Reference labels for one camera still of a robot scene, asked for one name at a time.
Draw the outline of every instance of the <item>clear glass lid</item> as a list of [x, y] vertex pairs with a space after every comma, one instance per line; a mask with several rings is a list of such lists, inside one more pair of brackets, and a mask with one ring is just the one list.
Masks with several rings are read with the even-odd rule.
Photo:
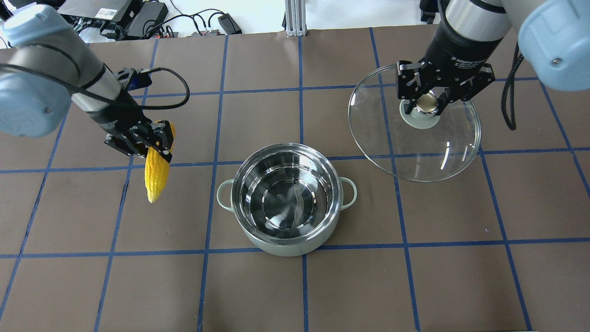
[[365, 156], [387, 173], [417, 182], [445, 180], [467, 168], [481, 138], [473, 103], [454, 102], [437, 116], [436, 97], [427, 94], [406, 115], [396, 77], [396, 65], [381, 67], [350, 97], [350, 130]]

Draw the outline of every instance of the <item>grid line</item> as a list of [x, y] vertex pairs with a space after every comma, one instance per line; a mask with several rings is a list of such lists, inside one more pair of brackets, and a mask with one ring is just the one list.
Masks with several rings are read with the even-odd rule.
[[[517, 240], [485, 240], [485, 241], [456, 241], [456, 242], [408, 242], [409, 248], [434, 248], [434, 247], [465, 247], [465, 246], [498, 246], [508, 243], [510, 245], [537, 245], [549, 243], [586, 243], [590, 237], [557, 237], [547, 239], [517, 239]], [[403, 243], [371, 243], [350, 245], [322, 245], [316, 250], [353, 250], [353, 249], [390, 249], [403, 248]], [[258, 247], [251, 248], [221, 248], [209, 249], [208, 253], [242, 253], [263, 252]], [[109, 256], [168, 256], [168, 255], [202, 255], [204, 249], [189, 250], [149, 250], [149, 251], [115, 251], [115, 252], [66, 252], [66, 253], [24, 253], [21, 258], [68, 258], [68, 257], [109, 257]], [[17, 258], [16, 254], [0, 255], [0, 259]]]
[[545, 84], [541, 83], [541, 81], [539, 81], [539, 84], [541, 84], [541, 89], [543, 89], [543, 93], [545, 94], [545, 98], [547, 99], [547, 103], [549, 104], [549, 108], [551, 108], [551, 112], [553, 113], [553, 117], [555, 118], [555, 121], [557, 122], [557, 125], [559, 126], [559, 130], [561, 131], [561, 134], [563, 135], [563, 140], [565, 141], [565, 144], [568, 146], [568, 150], [572, 154], [573, 163], [576, 165], [576, 168], [578, 169], [578, 173], [580, 175], [580, 178], [582, 179], [582, 183], [584, 184], [584, 187], [586, 188], [586, 194], [588, 195], [588, 197], [590, 197], [590, 186], [588, 185], [588, 182], [586, 181], [586, 177], [584, 176], [584, 172], [582, 171], [582, 167], [580, 166], [580, 163], [578, 162], [578, 157], [574, 153], [574, 149], [572, 148], [572, 144], [569, 141], [569, 138], [565, 133], [565, 128], [563, 127], [563, 125], [561, 124], [561, 121], [559, 120], [559, 117], [557, 116], [557, 112], [555, 111], [555, 107], [553, 107], [553, 102], [551, 101], [551, 97], [549, 97], [549, 93], [547, 92], [547, 88], [545, 87]]
[[119, 203], [119, 211], [117, 212], [117, 221], [113, 231], [113, 241], [111, 242], [111, 248], [109, 254], [109, 261], [107, 263], [106, 271], [104, 272], [103, 287], [100, 292], [99, 308], [96, 311], [96, 319], [94, 321], [94, 332], [98, 332], [100, 327], [100, 319], [102, 318], [104, 299], [107, 295], [107, 287], [109, 286], [110, 271], [113, 266], [114, 249], [117, 245], [117, 238], [119, 237], [119, 227], [121, 226], [121, 218], [123, 216], [123, 206], [125, 205], [125, 198], [127, 197], [127, 189], [129, 188], [129, 180], [131, 179], [131, 170], [133, 165], [133, 156], [129, 157], [129, 166], [127, 168], [127, 175], [125, 177], [125, 184], [123, 185], [123, 191], [121, 193], [121, 201]]
[[[303, 42], [297, 36], [297, 58], [299, 59], [299, 143], [304, 144], [303, 126]], [[307, 254], [301, 256], [301, 280], [303, 287], [303, 332], [309, 331], [309, 303], [307, 300]]]
[[[380, 68], [379, 64], [379, 53], [377, 51], [377, 44], [375, 42], [375, 35], [373, 34], [373, 28], [369, 28], [369, 34], [371, 36], [371, 44], [373, 46], [373, 53], [375, 55], [375, 64], [377, 68]], [[391, 132], [389, 129], [389, 116], [387, 115], [387, 106], [385, 104], [385, 92], [383, 89], [383, 80], [381, 74], [378, 74], [379, 77], [379, 88], [381, 90], [381, 104], [383, 107], [383, 118], [385, 120], [385, 132], [387, 134], [387, 143], [389, 145], [389, 157], [391, 159], [391, 167], [393, 172], [395, 172], [395, 157], [394, 157], [394, 146], [391, 141]], [[409, 293], [410, 293], [410, 300], [412, 302], [412, 312], [414, 314], [414, 326], [417, 331], [420, 331], [420, 319], [418, 315], [418, 304], [416, 301], [416, 292], [414, 288], [414, 276], [412, 274], [412, 262], [409, 256], [409, 246], [408, 246], [408, 236], [405, 230], [405, 222], [404, 222], [404, 210], [402, 207], [402, 198], [401, 193], [399, 190], [399, 182], [398, 178], [394, 177], [394, 187], [395, 187], [395, 198], [398, 205], [398, 214], [399, 214], [399, 226], [401, 229], [402, 234], [402, 241], [404, 245], [404, 256], [406, 261], [406, 270], [408, 273], [408, 286], [409, 286]]]
[[[515, 81], [535, 81], [539, 80], [538, 77], [517, 77], [514, 79]], [[496, 79], [497, 82], [505, 82], [506, 79]], [[367, 85], [367, 87], [379, 87], [379, 86], [386, 86], [392, 87], [395, 86], [395, 83], [385, 83], [385, 84], [373, 84]], [[244, 90], [227, 90], [223, 91], [225, 95], [236, 95], [242, 93], [261, 93], [261, 92], [292, 92], [292, 91], [307, 91], [307, 90], [337, 90], [337, 89], [353, 89], [356, 85], [352, 84], [344, 84], [344, 85], [327, 85], [327, 86], [299, 86], [299, 87], [276, 87], [273, 89], [244, 89]], [[204, 95], [219, 95], [221, 91], [201, 91], [201, 92], [190, 92], [191, 96], [204, 96]], [[184, 97], [184, 93], [160, 93], [156, 95], [146, 95], [146, 98], [162, 98], [162, 97]], [[143, 98], [142, 95], [133, 96], [133, 98], [141, 99]]]
[[[477, 154], [481, 155], [497, 155], [497, 154], [536, 154], [536, 153], [550, 153], [550, 152], [570, 152], [570, 151], [590, 151], [590, 147], [583, 148], [551, 148], [551, 149], [518, 149], [518, 150], [490, 150], [490, 151], [479, 151]], [[394, 154], [394, 158], [415, 158], [415, 157], [435, 157], [444, 154]], [[371, 158], [375, 159], [388, 159], [390, 155], [375, 155]], [[365, 155], [343, 155], [327, 157], [329, 160], [362, 160], [367, 159]], [[241, 165], [243, 160], [230, 160], [230, 161], [218, 161], [219, 165]], [[205, 162], [177, 162], [171, 163], [170, 167], [199, 167], [199, 166], [212, 166], [213, 161]], [[133, 169], [145, 168], [145, 165], [133, 165]], [[73, 168], [50, 168], [48, 171], [52, 172], [100, 172], [100, 171], [121, 171], [126, 170], [127, 166], [108, 166], [108, 167], [73, 167]], [[0, 170], [0, 174], [15, 174], [15, 173], [43, 173], [47, 169], [34, 168], [24, 170]]]
[[[156, 62], [156, 53], [158, 50], [158, 40], [156, 39], [153, 43], [152, 50], [152, 61], [150, 62], [150, 68], [153, 68]], [[146, 104], [146, 96], [148, 95], [149, 86], [146, 86], [143, 91], [142, 106]], [[129, 181], [131, 180], [131, 171], [133, 169], [133, 156], [129, 157], [129, 163], [127, 164], [127, 175], [125, 177], [125, 184], [123, 185], [123, 191], [121, 193], [121, 201], [119, 203], [119, 211], [117, 212], [117, 220], [113, 231], [113, 241], [111, 242], [111, 248], [109, 252], [109, 261], [107, 263], [106, 271], [104, 272], [103, 288], [100, 292], [99, 308], [96, 311], [96, 319], [94, 321], [94, 332], [99, 332], [100, 319], [103, 314], [104, 299], [107, 295], [107, 288], [109, 286], [110, 271], [113, 266], [114, 251], [117, 246], [117, 239], [119, 238], [119, 227], [121, 226], [121, 218], [123, 217], [123, 208], [125, 206], [125, 198], [127, 197], [127, 189], [129, 188]]]
[[512, 278], [514, 279], [514, 286], [516, 287], [516, 294], [518, 295], [518, 299], [520, 302], [520, 308], [522, 310], [523, 317], [525, 319], [526, 328], [529, 331], [532, 331], [532, 325], [530, 323], [529, 312], [526, 308], [525, 298], [522, 294], [522, 289], [520, 288], [520, 281], [518, 278], [518, 273], [516, 271], [516, 265], [514, 264], [514, 259], [512, 257], [512, 250], [510, 250], [510, 243], [508, 242], [508, 236], [506, 235], [506, 229], [504, 228], [504, 221], [502, 220], [502, 214], [500, 212], [500, 206], [498, 204], [498, 199], [496, 197], [496, 191], [494, 190], [494, 185], [491, 181], [490, 171], [487, 168], [486, 163], [486, 156], [481, 154], [481, 163], [483, 164], [483, 170], [486, 174], [487, 185], [490, 189], [491, 200], [494, 205], [494, 210], [496, 211], [496, 217], [498, 219], [498, 225], [500, 226], [500, 233], [502, 234], [502, 240], [504, 242], [504, 248], [506, 249], [506, 256], [508, 257], [508, 263], [510, 265], [510, 270], [512, 272]]
[[2, 321], [2, 316], [4, 315], [4, 310], [6, 310], [6, 304], [8, 303], [8, 297], [10, 296], [10, 292], [12, 290], [12, 285], [14, 284], [14, 279], [17, 276], [18, 267], [21, 264], [22, 255], [25, 251], [25, 247], [27, 245], [27, 241], [29, 238], [29, 234], [31, 232], [33, 222], [35, 220], [35, 216], [37, 214], [37, 208], [39, 208], [39, 202], [41, 201], [41, 195], [43, 194], [43, 189], [45, 188], [45, 183], [47, 181], [47, 177], [49, 175], [49, 169], [51, 168], [51, 164], [53, 163], [53, 159], [55, 157], [55, 153], [57, 152], [57, 147], [60, 143], [61, 133], [64, 130], [65, 120], [69, 111], [65, 113], [64, 118], [61, 120], [59, 131], [57, 132], [57, 136], [55, 137], [55, 142], [53, 143], [53, 149], [51, 150], [51, 155], [49, 157], [49, 161], [47, 161], [47, 167], [45, 168], [45, 173], [43, 175], [43, 180], [41, 182], [41, 186], [39, 188], [39, 193], [37, 194], [37, 199], [35, 200], [35, 204], [33, 205], [31, 211], [31, 217], [29, 218], [29, 222], [27, 223], [27, 230], [25, 231], [25, 236], [22, 239], [21, 248], [18, 252], [17, 260], [14, 263], [12, 268], [12, 274], [10, 276], [10, 280], [8, 281], [8, 286], [6, 286], [6, 291], [4, 293], [4, 297], [2, 299], [2, 304], [0, 305], [0, 321]]
[[215, 154], [213, 159], [213, 171], [211, 174], [211, 192], [209, 193], [209, 213], [207, 217], [207, 231], [205, 235], [205, 252], [203, 257], [203, 271], [201, 275], [201, 294], [199, 295], [199, 311], [196, 323], [197, 332], [202, 331], [203, 316], [205, 309], [205, 290], [207, 285], [207, 267], [209, 264], [209, 243], [211, 241], [211, 223], [213, 219], [213, 205], [215, 201], [215, 180], [217, 177], [217, 161], [219, 158], [219, 138], [221, 135], [221, 115], [223, 110], [223, 95], [225, 86], [225, 66], [227, 63], [227, 45], [229, 36], [225, 35], [225, 44], [223, 50], [223, 62], [221, 66], [221, 83], [219, 84], [219, 106], [217, 109], [217, 133], [215, 136]]

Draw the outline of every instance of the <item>electronic device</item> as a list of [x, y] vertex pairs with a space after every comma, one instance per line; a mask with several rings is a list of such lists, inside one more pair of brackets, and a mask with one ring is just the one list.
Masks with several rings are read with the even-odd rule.
[[66, 0], [57, 12], [72, 25], [82, 19], [93, 28], [114, 30], [126, 28], [141, 7], [142, 0]]
[[164, 22], [166, 15], [168, 15], [168, 7], [163, 2], [144, 2], [139, 14], [133, 18], [129, 25], [125, 39], [142, 38], [150, 30], [150, 27]]

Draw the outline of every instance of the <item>pot rim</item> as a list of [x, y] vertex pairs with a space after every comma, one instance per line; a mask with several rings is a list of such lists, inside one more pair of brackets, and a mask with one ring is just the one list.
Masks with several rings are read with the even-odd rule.
[[[243, 196], [241, 185], [243, 179], [261, 160], [268, 158], [272, 155], [285, 152], [290, 152], [298, 155], [305, 155], [315, 163], [321, 165], [322, 169], [325, 171], [327, 175], [327, 182], [333, 188], [331, 202], [328, 205], [327, 211], [324, 214], [324, 218], [322, 218], [322, 221], [318, 225], [316, 225], [316, 227], [314, 227], [311, 232], [305, 235], [290, 237], [287, 239], [270, 236], [260, 231], [258, 228], [256, 228], [253, 224], [249, 222], [249, 219], [246, 217], [246, 213], [244, 212], [244, 208], [242, 204], [240, 204], [241, 197]], [[312, 240], [313, 238], [317, 237], [318, 235], [322, 234], [335, 220], [337, 220], [340, 214], [342, 198], [342, 183], [340, 182], [338, 173], [336, 172], [336, 169], [334, 168], [332, 163], [317, 150], [308, 147], [307, 145], [297, 143], [271, 144], [259, 149], [258, 151], [250, 155], [242, 163], [242, 165], [236, 172], [236, 175], [234, 177], [234, 185], [231, 189], [231, 201], [234, 206], [234, 214], [238, 219], [238, 222], [240, 223], [242, 229], [245, 232], [247, 232], [250, 236], [254, 237], [259, 241], [278, 246], [301, 245], [302, 243], [306, 243]]]

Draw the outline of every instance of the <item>corn cob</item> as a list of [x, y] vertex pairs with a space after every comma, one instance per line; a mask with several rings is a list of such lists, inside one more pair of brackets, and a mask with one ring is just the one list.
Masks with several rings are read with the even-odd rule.
[[[170, 123], [170, 129], [172, 131], [172, 136], [176, 138], [176, 131], [174, 130], [174, 125]], [[166, 182], [168, 180], [168, 174], [170, 173], [170, 164], [158, 154], [158, 152], [154, 148], [148, 148], [147, 150], [147, 157], [146, 157], [146, 169], [145, 169], [145, 183], [147, 189], [147, 200], [150, 203], [154, 203], [160, 194], [166, 187]]]

